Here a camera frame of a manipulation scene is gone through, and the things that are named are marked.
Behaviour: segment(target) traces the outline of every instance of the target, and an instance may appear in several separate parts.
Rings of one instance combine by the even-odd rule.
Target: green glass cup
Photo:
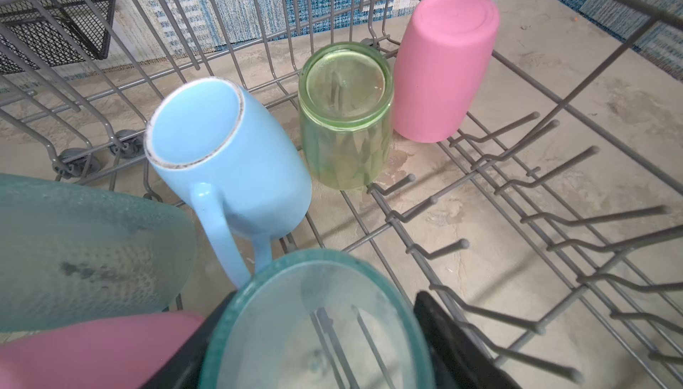
[[[312,176],[334,189],[372,182],[387,162],[393,132],[387,60],[360,43],[330,44],[304,65],[298,94]]]

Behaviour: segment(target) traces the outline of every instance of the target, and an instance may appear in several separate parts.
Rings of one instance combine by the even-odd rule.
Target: dishwasher rack
[[[284,80],[292,77],[297,77],[301,72],[301,70],[296,66],[294,52],[292,49],[293,32],[295,31],[296,33],[303,33],[303,28],[312,26],[315,23],[324,22],[326,20],[332,21],[334,16],[345,15],[348,13],[350,13],[351,20],[354,20],[354,12],[362,12],[366,6],[369,7],[368,14],[370,16],[367,19],[367,28],[370,37],[364,39],[363,43],[366,43],[369,46],[373,46],[379,49],[381,52],[384,53],[384,56],[387,59],[394,58],[397,54],[397,49],[389,50],[389,48],[400,45],[398,41],[391,38],[390,35],[387,35],[385,31],[387,10],[390,0],[361,0],[361,2],[358,3],[355,3],[352,0],[351,6],[349,8],[339,10],[333,8],[331,14],[328,14],[323,17],[314,18],[312,20],[308,19],[306,21],[301,21],[299,20],[299,17],[296,17],[296,26],[290,26],[289,18],[287,17],[286,0],[281,0],[283,9],[285,11],[285,29],[282,31],[270,33],[266,32],[264,19],[261,14],[261,9],[258,0],[253,0],[256,15],[258,17],[259,22],[260,37],[257,39],[252,39],[243,43],[236,44],[232,44],[230,42],[230,32],[226,29],[226,24],[224,20],[221,18],[221,13],[217,7],[217,1],[209,0],[214,13],[217,15],[218,25],[220,27],[223,38],[226,41],[226,49],[205,53],[204,50],[201,50],[201,47],[199,47],[199,42],[197,41],[195,33],[192,30],[191,23],[189,22],[187,15],[185,14],[182,6],[180,5],[180,1],[158,0],[161,9],[166,13],[166,16],[169,18],[169,21],[173,26],[175,34],[178,36],[178,39],[182,43],[183,49],[186,51],[185,57],[189,58],[190,60],[187,63],[177,64],[175,60],[178,59],[178,56],[172,56],[169,53],[164,43],[161,41],[158,33],[155,31],[154,26],[145,16],[144,11],[141,9],[139,1],[132,0],[132,2],[135,4],[136,9],[138,10],[138,12],[140,12],[141,17],[145,20],[147,27],[149,27],[150,33],[154,36],[158,45],[165,53],[166,59],[169,63],[168,69],[159,71],[154,74],[147,74],[145,73],[142,66],[132,57],[131,52],[126,48],[121,38],[115,33],[111,24],[107,21],[106,15],[102,14],[101,11],[99,11],[97,6],[91,0],[83,1],[92,10],[92,12],[97,15],[98,20],[107,29],[107,32],[109,35],[111,35],[112,40],[122,49],[124,54],[130,59],[130,64],[134,69],[136,69],[140,73],[141,77],[121,85],[116,85],[115,82],[106,75],[105,71],[100,69],[98,65],[95,64],[95,62],[88,55],[88,53],[85,50],[83,50],[78,43],[73,41],[71,36],[64,31],[63,27],[55,20],[55,18],[49,13],[49,11],[46,10],[46,8],[43,6],[43,2],[45,1],[0,0],[0,6],[13,4],[15,2],[29,2],[30,5],[32,5],[33,8],[35,8],[45,18],[45,20],[47,20],[58,32],[60,32],[64,40],[68,42],[74,48],[74,50],[76,50],[80,54],[81,58],[89,65],[91,70],[95,74],[98,74],[109,86],[109,89],[107,90],[99,91],[88,97],[82,96],[75,88],[69,85],[69,82],[66,79],[60,77],[54,69],[50,68],[50,66],[46,62],[41,60],[35,52],[33,52],[28,46],[26,46],[26,44],[22,43],[21,40],[19,40],[12,33],[12,31],[7,28],[7,26],[0,24],[0,35],[2,35],[9,43],[11,43],[16,48],[16,52],[13,52],[13,50],[10,50],[7,46],[2,45],[2,43],[0,43],[0,52],[2,52],[6,57],[11,59],[14,62],[14,64],[19,66],[22,70],[26,71],[27,74],[32,76],[41,87],[44,87],[47,90],[49,90],[52,94],[57,96],[63,102],[62,104],[56,107],[48,108],[34,98],[33,95],[35,94],[35,92],[30,90],[24,90],[10,82],[6,77],[0,76],[0,82],[5,86],[8,86],[9,89],[13,92],[13,96],[8,97],[7,99],[4,99],[2,100],[2,102],[0,102],[0,117],[8,123],[15,126],[16,128],[20,129],[24,133],[30,135],[35,140],[37,140],[45,146],[47,155],[51,161],[51,165],[57,173],[56,180],[67,180],[71,178],[77,178],[78,181],[76,181],[76,183],[81,185],[87,185],[95,180],[101,180],[104,177],[110,177],[111,183],[109,187],[113,190],[115,186],[115,175],[118,171],[121,171],[125,168],[128,168],[136,164],[142,164],[144,165],[143,185],[147,192],[145,194],[145,197],[149,199],[155,199],[157,201],[161,201],[162,198],[149,185],[149,165],[145,158],[141,145],[141,136],[143,135],[144,130],[122,129],[119,131],[115,131],[109,120],[107,120],[107,118],[101,112],[99,112],[94,106],[91,105],[92,101],[116,94],[119,97],[121,97],[122,100],[124,100],[124,102],[133,112],[138,114],[138,116],[142,119],[142,122],[146,123],[147,121],[145,117],[142,115],[142,113],[137,109],[135,104],[133,104],[125,96],[124,91],[126,89],[132,88],[133,86],[147,84],[149,85],[149,87],[152,88],[155,94],[160,99],[162,99],[163,95],[154,85],[154,80],[158,80],[159,78],[165,76],[178,76],[183,82],[186,82],[185,77],[181,72],[181,69],[191,68],[192,66],[194,66],[196,69],[200,69],[200,67],[203,66],[206,70],[208,70],[209,74],[213,75],[213,71],[210,65],[211,60],[227,56],[229,54],[232,57],[241,84],[242,86],[244,86],[244,88],[252,92],[260,90],[266,86],[272,85],[276,85],[279,88],[282,95],[276,100],[265,103],[266,108],[272,108],[274,106],[286,102],[290,102],[295,108],[297,108],[296,92],[290,92],[283,86]],[[312,14],[312,1],[306,1],[308,6],[307,14]],[[660,378],[658,372],[655,371],[654,367],[652,367],[653,362],[661,363],[661,369],[670,373],[673,379],[683,386],[683,372],[681,371],[681,368],[679,368],[679,366],[683,364],[683,348],[679,346],[679,344],[671,335],[672,333],[683,334],[683,328],[681,328],[680,326],[676,325],[671,321],[662,318],[661,316],[648,313],[647,310],[641,307],[639,303],[636,301],[636,299],[629,295],[628,292],[624,289],[625,287],[627,287],[628,289],[640,291],[642,293],[651,293],[651,295],[657,295],[664,299],[671,306],[671,308],[677,312],[677,314],[683,316],[683,308],[681,308],[681,306],[679,306],[668,294],[670,291],[681,290],[683,288],[683,282],[675,282],[670,284],[654,284],[652,280],[642,270],[640,270],[628,257],[628,255],[636,249],[646,248],[652,244],[657,244],[659,242],[674,240],[683,237],[683,225],[671,227],[653,233],[646,233],[636,238],[630,238],[620,241],[609,240],[600,231],[598,231],[593,226],[593,224],[619,221],[628,218],[645,217],[649,215],[666,214],[670,211],[669,207],[667,207],[666,205],[662,205],[657,207],[650,207],[647,209],[626,210],[624,212],[620,212],[617,214],[600,215],[596,217],[585,218],[584,216],[580,215],[576,211],[576,209],[570,206],[567,201],[560,197],[555,190],[548,186],[546,182],[560,175],[564,171],[567,171],[568,169],[572,168],[577,163],[580,163],[592,157],[593,155],[599,153],[599,149],[596,146],[592,146],[586,149],[585,151],[582,151],[580,154],[577,154],[572,159],[568,160],[567,162],[557,166],[556,168],[550,171],[545,172],[545,174],[543,175],[537,174],[537,172],[539,172],[540,170],[538,167],[533,167],[532,165],[526,164],[517,156],[517,153],[523,150],[525,147],[531,145],[539,138],[542,138],[550,131],[556,129],[559,125],[559,122],[556,119],[554,119],[555,116],[558,115],[560,112],[565,112],[571,115],[576,120],[582,122],[586,127],[591,129],[599,137],[605,139],[608,143],[615,146],[625,156],[628,156],[631,160],[635,161],[643,169],[648,171],[653,177],[659,179],[660,181],[668,185],[679,195],[683,195],[683,184],[673,179],[670,175],[668,175],[666,172],[664,172],[656,165],[651,163],[644,156],[636,153],[636,151],[631,149],[625,143],[621,142],[619,138],[612,135],[610,132],[608,132],[602,126],[598,125],[596,122],[594,122],[587,115],[579,111],[571,104],[571,101],[580,92],[582,92],[591,82],[593,82],[600,74],[602,74],[602,72],[605,69],[607,69],[610,66],[610,64],[613,63],[628,48],[634,46],[636,40],[642,35],[644,35],[650,28],[652,28],[655,25],[655,23],[663,22],[665,24],[683,30],[683,19],[669,12],[655,8],[651,5],[648,5],[647,3],[638,0],[614,1],[631,7],[632,9],[636,9],[637,11],[640,11],[649,18],[642,26],[636,29],[636,31],[632,35],[630,35],[624,43],[622,43],[616,50],[614,50],[609,55],[609,57],[607,57],[607,59],[605,59],[597,68],[595,68],[593,72],[591,72],[584,79],[583,82],[576,86],[565,97],[560,97],[559,95],[551,91],[551,89],[542,85],[540,82],[531,77],[524,70],[520,69],[518,66],[513,64],[512,61],[506,59],[499,52],[493,52],[493,57],[496,60],[498,60],[500,63],[502,63],[510,70],[512,70],[515,74],[524,79],[524,81],[526,81],[529,85],[533,86],[541,94],[550,99],[555,104],[555,107],[549,113],[545,114],[542,118],[540,118],[540,114],[538,112],[534,112],[520,120],[512,121],[509,125],[505,127],[494,130],[487,128],[482,123],[482,121],[478,120],[471,113],[468,113],[468,118],[472,122],[474,122],[476,126],[483,130],[486,133],[486,135],[484,137],[475,137],[474,135],[467,134],[461,130],[458,130],[457,138],[449,138],[448,142],[440,142],[437,143],[435,146],[442,149],[443,153],[448,156],[450,161],[452,161],[461,170],[461,172],[463,173],[462,177],[453,181],[451,184],[441,189],[440,191],[435,192],[431,196],[427,197],[418,205],[403,212],[399,212],[398,210],[392,209],[388,204],[386,197],[388,195],[392,195],[394,192],[399,192],[401,188],[405,187],[411,182],[414,182],[415,177],[413,175],[408,175],[403,180],[398,181],[393,186],[390,186],[388,188],[381,188],[377,184],[371,183],[367,187],[367,192],[375,200],[377,206],[379,206],[383,214],[386,215],[385,223],[376,229],[369,229],[366,227],[365,223],[363,222],[363,219],[361,218],[360,214],[358,213],[354,205],[351,203],[346,192],[341,191],[340,195],[344,198],[346,204],[350,208],[350,211],[353,213],[356,222],[365,233],[365,236],[344,248],[344,251],[351,253],[354,249],[359,248],[361,245],[365,243],[370,243],[371,247],[374,249],[378,257],[380,258],[382,264],[385,266],[389,276],[396,284],[398,290],[404,296],[406,301],[409,302],[410,299],[403,290],[401,281],[398,281],[394,271],[388,265],[386,258],[384,257],[384,255],[382,254],[381,250],[379,249],[374,240],[374,238],[380,233],[387,231],[389,229],[394,230],[398,234],[400,239],[404,242],[406,253],[412,255],[419,268],[425,274],[426,278],[430,281],[429,288],[439,296],[439,298],[441,299],[445,307],[448,309],[449,313],[451,314],[455,322],[464,331],[467,332],[467,334],[479,346],[481,351],[488,358],[490,358],[490,360],[497,366],[501,366],[508,359],[512,359],[523,362],[529,365],[530,367],[541,368],[545,371],[565,377],[576,383],[581,382],[582,375],[575,368],[554,364],[545,359],[535,358],[519,352],[519,350],[523,346],[525,346],[526,343],[530,342],[530,340],[532,340],[537,334],[542,334],[544,332],[544,328],[547,325],[549,325],[553,321],[553,319],[560,316],[563,313],[563,311],[565,311],[570,305],[574,304],[575,302],[581,302],[588,309],[588,311],[591,314],[593,314],[593,316],[597,320],[599,320],[599,322],[607,329],[607,331],[609,331],[612,334],[612,336],[614,336],[614,338],[619,342],[619,344],[624,347],[627,353],[636,359],[636,361],[644,368],[645,372],[653,378],[657,385],[659,385],[662,388],[669,387]],[[374,20],[377,18],[375,17],[377,13],[376,10],[379,10],[379,12],[381,13],[380,20]],[[298,9],[295,9],[295,13],[299,15]],[[180,18],[182,19],[182,23],[176,20],[174,14],[178,14],[180,16]],[[184,25],[185,31],[190,36],[189,39],[186,38],[186,36],[183,34],[183,29],[181,29],[180,25]],[[311,49],[313,51],[313,29],[309,28],[308,31],[309,36],[311,37]],[[351,36],[353,35],[353,30],[351,29],[351,31],[352,32],[349,36],[349,40],[353,40],[353,36]],[[331,42],[334,42],[334,33],[335,26],[334,23],[331,22]],[[272,57],[270,55],[269,42],[271,40],[278,39],[281,37],[286,37],[289,43],[289,52],[292,60],[292,71],[290,73],[278,76],[275,73]],[[262,83],[260,85],[248,86],[247,80],[245,80],[244,75],[240,70],[238,61],[235,58],[235,52],[237,50],[243,50],[245,48],[253,46],[265,47],[266,55],[269,61],[270,71],[272,73],[272,80],[269,80],[268,82]],[[35,63],[39,67],[39,71],[33,69],[33,67],[27,64],[26,60],[24,60],[20,54],[23,54],[31,62]],[[55,82],[55,85],[51,83],[51,81],[48,80],[46,76],[51,78]],[[68,97],[67,94],[64,94],[62,92],[62,89],[72,97]],[[26,117],[14,117],[9,112],[2,109],[3,106],[8,105],[9,103],[17,102],[19,100],[28,101],[36,108],[38,108],[39,112],[35,114],[30,114]],[[95,118],[97,118],[97,120],[102,124],[108,135],[108,141],[106,143],[93,146],[90,143],[90,141],[85,137],[85,135],[83,135],[83,133],[81,133],[78,129],[74,128],[72,125],[64,121],[59,116],[60,112],[81,111],[82,109],[85,109],[86,112],[92,113],[92,115],[94,115]],[[47,139],[47,137],[43,136],[42,134],[34,130],[32,127],[30,127],[31,122],[46,117],[54,119],[56,123],[63,126],[64,129],[70,130],[77,137],[81,138],[81,140],[83,140],[83,142],[85,143],[86,147],[80,149],[67,149],[65,151],[62,151],[61,153],[57,151],[55,149],[54,144],[52,144],[52,142],[50,142],[49,139]],[[532,121],[536,121],[539,118],[540,120],[538,122],[534,122],[534,127],[530,129],[526,133],[526,135],[516,144],[505,145],[499,139],[500,135],[513,129],[522,129],[520,127]],[[489,142],[497,144],[502,150],[502,152],[498,154],[484,153],[484,151],[480,148],[480,145]],[[474,151],[477,152],[477,155],[472,155],[469,152],[467,152],[466,149],[463,147],[463,145],[465,144],[473,148]],[[110,166],[106,169],[101,168],[100,163],[94,155],[96,152],[102,151],[104,149],[109,149],[111,153],[115,155],[113,166]],[[460,157],[465,160],[464,162],[467,163],[469,166],[466,166],[462,160],[457,159],[456,154],[454,152],[457,152],[457,154],[459,154]],[[505,171],[503,171],[501,166],[499,165],[500,163],[506,162],[508,160],[517,163],[517,165],[519,165],[526,172],[528,180],[518,180],[508,176],[508,174]],[[487,169],[495,171],[502,178],[502,180],[504,180],[504,182],[502,184],[497,183],[496,180],[491,176],[491,174],[486,171]],[[472,183],[474,187],[477,190],[479,190],[484,195],[484,197],[486,197],[486,199],[492,204],[492,206],[495,207],[498,212],[500,212],[502,217],[505,218],[505,220],[511,224],[512,228],[515,231],[517,231],[517,233],[525,240],[525,242],[540,256],[540,258],[551,268],[551,270],[555,274],[557,274],[558,278],[568,287],[570,291],[569,294],[564,299],[559,301],[553,308],[551,308],[544,316],[542,316],[541,319],[537,321],[529,321],[526,319],[521,319],[516,316],[510,316],[505,313],[488,310],[485,308],[474,307],[470,304],[467,304],[456,293],[456,287],[448,287],[443,285],[437,274],[434,272],[432,266],[430,265],[430,261],[437,257],[442,257],[443,255],[456,252],[463,248],[467,248],[467,240],[458,240],[457,242],[451,245],[428,252],[422,246],[414,243],[414,240],[411,238],[411,235],[408,233],[405,226],[403,225],[404,223],[407,223],[414,219],[416,216],[424,212],[429,207],[436,204],[439,201],[439,198],[443,197],[451,191],[458,189],[466,183]],[[493,194],[491,194],[486,189],[486,185],[488,185],[488,189],[493,189]],[[558,215],[545,212],[541,206],[537,205],[536,202],[534,202],[529,195],[527,195],[523,190],[521,190],[521,187],[537,188],[539,190],[542,190],[544,194],[550,195],[555,200],[557,200],[562,206],[564,206],[566,211],[572,214],[575,219],[566,220]],[[524,204],[519,203],[515,198],[511,197],[508,194],[508,192],[511,191],[516,192],[517,196],[521,197],[524,200]],[[503,203],[501,202],[501,200],[504,201],[504,203],[506,203],[509,207],[511,207],[517,215],[510,215],[510,213],[506,211],[506,208],[501,206],[501,204]],[[183,205],[182,202],[175,204],[175,206],[181,205]],[[532,207],[535,210],[535,214],[526,214],[522,205],[524,205],[525,207]],[[313,221],[313,216],[307,214],[306,219],[308,224],[310,225],[313,234],[316,237],[316,240],[318,241],[320,248],[325,248],[324,240],[322,239],[319,231],[316,228],[316,225]],[[544,229],[544,227],[537,224],[537,222],[540,220],[544,220],[552,228],[554,232],[549,233],[547,230]],[[528,225],[529,228],[532,231],[534,231],[534,233],[536,233],[545,244],[547,244],[547,248],[539,248],[536,245],[536,243],[533,240],[531,240],[529,236],[521,229],[520,224]],[[602,245],[594,245],[582,240],[573,239],[559,226],[560,224],[568,227],[585,227],[585,229],[590,231],[593,235],[595,235],[595,237],[597,237],[597,239],[601,241]],[[558,235],[562,239],[562,241],[553,241],[553,238]],[[285,252],[287,252],[289,249],[296,248],[296,241],[291,234],[288,235],[286,238],[281,239],[280,243]],[[579,266],[576,263],[576,261],[571,259],[570,256],[565,253],[567,249],[572,249],[578,255],[580,255],[581,258],[585,261],[585,263],[583,264],[589,265],[593,269],[593,272],[590,274],[585,273],[582,270],[582,267]],[[610,255],[610,259],[606,263],[598,265],[593,260],[591,255],[587,254],[588,250],[591,250],[593,252],[599,252],[605,255]],[[549,258],[549,255],[557,255],[557,257],[559,257],[559,259],[571,270],[571,272],[574,273],[574,275],[571,276],[571,278],[573,278],[574,281],[571,281],[570,277],[568,277],[565,273],[558,269],[558,267]],[[631,282],[617,275],[611,274],[610,270],[613,269],[614,266],[618,265],[619,263],[623,263],[626,266],[628,266],[640,278],[640,281]],[[614,289],[614,291],[618,293],[620,298],[625,300],[635,310],[635,312],[624,312],[620,310],[615,305],[613,299],[610,298],[610,296],[607,295],[604,291],[602,291],[602,289],[598,286],[597,282],[601,281],[607,282]],[[586,299],[585,294],[588,292],[593,293],[593,295],[607,309],[609,309],[609,314],[607,316],[605,316],[595,306],[593,306],[593,303],[591,301]],[[180,299],[177,299],[177,302],[178,306],[182,307]],[[465,316],[462,313],[464,310],[468,313],[481,315],[504,324],[521,327],[525,330],[525,332],[510,346],[504,347],[496,345],[478,327],[467,322]],[[624,337],[613,327],[613,324],[616,321],[620,321],[621,323],[623,323],[627,331],[631,333],[637,339],[637,341],[640,342],[641,346],[632,347],[624,339]],[[678,355],[672,356],[664,354],[660,350],[660,348],[658,348],[654,344],[654,342],[651,339],[649,339],[639,329],[637,325],[635,325],[635,323],[638,322],[647,322],[648,325],[651,325],[654,331],[659,336],[661,336],[663,340],[662,343],[667,344],[667,349],[669,349],[669,347],[673,348],[673,350],[677,352]],[[331,358],[331,355],[333,354],[326,346],[327,342],[324,340],[324,337],[321,336],[320,340],[323,344],[324,351]],[[342,361],[342,357],[344,356],[343,351],[339,352],[335,350],[334,354],[337,355],[337,359],[340,361],[340,363],[345,362]],[[377,357],[377,360],[381,367],[381,358]],[[347,378],[348,381],[351,382],[353,376],[347,375]],[[388,377],[385,374],[385,378],[388,379],[387,382],[389,383],[390,387],[393,387],[393,384],[390,382],[390,377]]]

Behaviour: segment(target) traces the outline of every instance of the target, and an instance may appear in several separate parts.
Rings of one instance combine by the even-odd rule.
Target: textured teal glass
[[[160,312],[196,242],[177,207],[0,173],[0,331]]]
[[[410,304],[369,264],[317,248],[279,258],[235,295],[211,336],[200,388],[341,387],[332,370],[340,350],[329,347],[327,324],[357,387],[434,388],[429,351]],[[341,368],[339,373],[346,376]]]
[[[360,43],[330,44],[306,62],[298,94],[311,174],[334,189],[373,181],[387,162],[393,132],[386,59]]]

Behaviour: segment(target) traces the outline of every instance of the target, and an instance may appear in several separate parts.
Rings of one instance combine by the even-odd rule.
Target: black mesh basket
[[[115,0],[92,0],[111,24],[114,18]],[[109,32],[83,0],[40,0],[40,3],[55,18],[62,28],[92,58],[102,60],[109,53]],[[0,6],[0,22],[24,42],[50,66],[66,65],[83,61],[81,56],[59,35],[29,1],[20,1]],[[38,66],[18,51],[0,35],[0,42],[17,53],[32,68]],[[0,54],[0,73],[13,74],[22,69],[7,56]]]

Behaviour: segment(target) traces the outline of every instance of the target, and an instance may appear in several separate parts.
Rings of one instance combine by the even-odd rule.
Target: pink object
[[[137,389],[202,321],[188,312],[154,313],[24,337],[0,346],[0,388]]]
[[[460,127],[486,72],[500,24],[491,0],[422,0],[394,66],[393,127],[422,143]]]

